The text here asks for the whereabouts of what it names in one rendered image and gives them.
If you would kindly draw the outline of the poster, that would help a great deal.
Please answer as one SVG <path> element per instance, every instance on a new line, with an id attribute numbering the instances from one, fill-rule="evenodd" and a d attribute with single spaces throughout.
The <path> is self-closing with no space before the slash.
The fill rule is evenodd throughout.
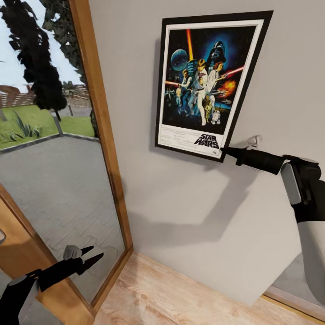
<path id="1" fill-rule="evenodd" d="M 155 147 L 224 162 L 273 13 L 162 19 Z"/>

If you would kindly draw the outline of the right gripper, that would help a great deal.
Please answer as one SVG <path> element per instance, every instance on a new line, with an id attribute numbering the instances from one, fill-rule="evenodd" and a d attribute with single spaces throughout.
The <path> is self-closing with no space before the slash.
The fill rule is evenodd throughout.
<path id="1" fill-rule="evenodd" d="M 263 171 L 271 154 L 259 150 L 247 150 L 247 148 L 241 150 L 221 148 L 221 151 L 237 158 L 236 165 L 238 166 L 244 164 Z"/>

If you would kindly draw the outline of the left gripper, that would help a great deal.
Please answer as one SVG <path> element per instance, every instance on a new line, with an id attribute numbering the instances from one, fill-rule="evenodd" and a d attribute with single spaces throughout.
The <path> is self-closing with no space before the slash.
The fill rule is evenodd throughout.
<path id="1" fill-rule="evenodd" d="M 82 255 L 86 254 L 90 250 L 94 249 L 94 246 L 90 246 L 82 250 Z M 88 270 L 90 267 L 92 267 L 96 262 L 98 262 L 102 257 L 104 256 L 104 253 L 101 253 L 93 258 L 90 258 L 88 260 L 85 260 L 83 264 L 83 260 L 81 257 L 76 259 L 68 259 L 68 260 L 62 260 L 58 262 L 57 264 L 54 264 L 54 271 L 56 275 L 56 283 L 62 281 L 63 279 L 69 277 L 70 275 L 74 274 L 75 272 L 78 273 L 80 276 L 83 274 L 86 270 Z"/>

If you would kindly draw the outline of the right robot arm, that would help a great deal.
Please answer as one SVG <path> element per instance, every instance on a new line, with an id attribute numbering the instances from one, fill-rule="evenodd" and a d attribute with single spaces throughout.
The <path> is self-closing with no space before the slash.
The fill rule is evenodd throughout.
<path id="1" fill-rule="evenodd" d="M 247 140 L 250 147 L 221 151 L 237 158 L 238 166 L 244 164 L 274 175 L 281 172 L 295 212 L 306 281 L 316 300 L 325 305 L 325 182 L 319 179 L 321 169 L 312 159 L 262 152 L 261 142 L 261 135 L 253 136 Z"/>

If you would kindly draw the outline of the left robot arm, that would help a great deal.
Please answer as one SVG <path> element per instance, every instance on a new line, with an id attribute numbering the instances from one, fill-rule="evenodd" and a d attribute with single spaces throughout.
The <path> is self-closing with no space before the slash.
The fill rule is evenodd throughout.
<path id="1" fill-rule="evenodd" d="M 44 292 L 75 272 L 80 276 L 104 256 L 101 253 L 85 260 L 83 264 L 81 256 L 92 249 L 94 246 L 84 249 L 75 245 L 66 246 L 62 261 L 48 269 L 37 269 L 11 281 L 0 299 L 0 325 L 22 325 L 39 289 Z"/>

